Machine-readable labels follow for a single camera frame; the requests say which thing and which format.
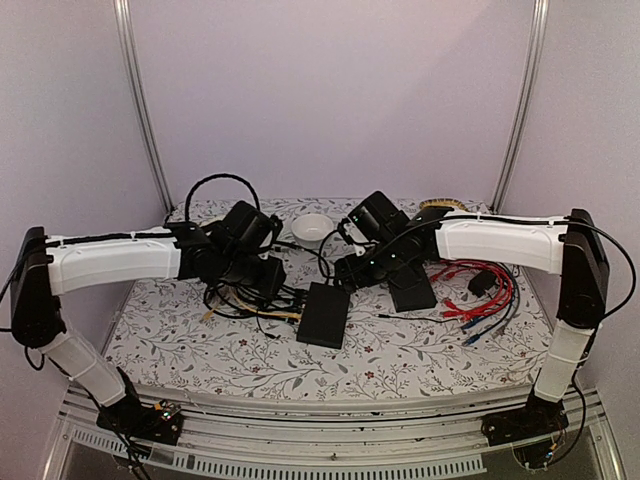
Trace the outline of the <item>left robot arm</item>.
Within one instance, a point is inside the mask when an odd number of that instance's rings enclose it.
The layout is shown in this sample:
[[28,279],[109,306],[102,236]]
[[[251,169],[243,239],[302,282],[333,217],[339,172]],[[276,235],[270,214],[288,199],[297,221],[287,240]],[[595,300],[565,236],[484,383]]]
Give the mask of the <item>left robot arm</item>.
[[39,351],[88,391],[128,434],[148,426],[123,373],[107,362],[61,315],[61,296],[85,287],[141,279],[198,279],[256,289],[273,299],[285,280],[280,259],[268,251],[283,227],[259,201],[237,202],[204,226],[184,218],[162,227],[86,237],[49,237],[41,227],[25,234],[2,293],[11,301],[14,340]]

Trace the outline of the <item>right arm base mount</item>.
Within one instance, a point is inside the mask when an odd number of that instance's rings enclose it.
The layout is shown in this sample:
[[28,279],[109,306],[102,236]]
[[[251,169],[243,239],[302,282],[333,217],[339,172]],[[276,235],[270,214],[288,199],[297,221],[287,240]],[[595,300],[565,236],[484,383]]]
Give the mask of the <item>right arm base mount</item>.
[[535,439],[512,449],[516,462],[529,471],[547,468],[554,459],[568,427],[562,401],[542,400],[530,394],[524,406],[487,414],[481,419],[481,433],[490,446]]

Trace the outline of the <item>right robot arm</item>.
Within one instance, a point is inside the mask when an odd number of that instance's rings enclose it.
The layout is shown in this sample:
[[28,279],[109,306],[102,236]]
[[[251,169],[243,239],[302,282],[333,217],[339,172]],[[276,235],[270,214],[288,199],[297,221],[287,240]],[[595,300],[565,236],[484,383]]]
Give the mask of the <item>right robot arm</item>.
[[435,306],[427,262],[507,263],[560,276],[558,322],[532,388],[535,400],[516,421],[527,436],[554,422],[554,404],[564,396],[600,323],[612,313],[606,307],[610,268],[601,243],[607,234],[587,211],[514,217],[425,207],[408,217],[376,191],[338,230],[355,251],[335,262],[333,280],[348,292],[386,283],[397,311]]

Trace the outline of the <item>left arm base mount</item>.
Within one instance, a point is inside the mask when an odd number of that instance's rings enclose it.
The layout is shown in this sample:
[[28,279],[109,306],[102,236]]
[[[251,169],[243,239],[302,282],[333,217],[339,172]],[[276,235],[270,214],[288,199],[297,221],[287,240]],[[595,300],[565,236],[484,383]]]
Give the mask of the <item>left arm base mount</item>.
[[127,396],[111,406],[100,406],[96,425],[123,437],[176,446],[184,416],[179,405],[161,400],[144,405],[137,397]]

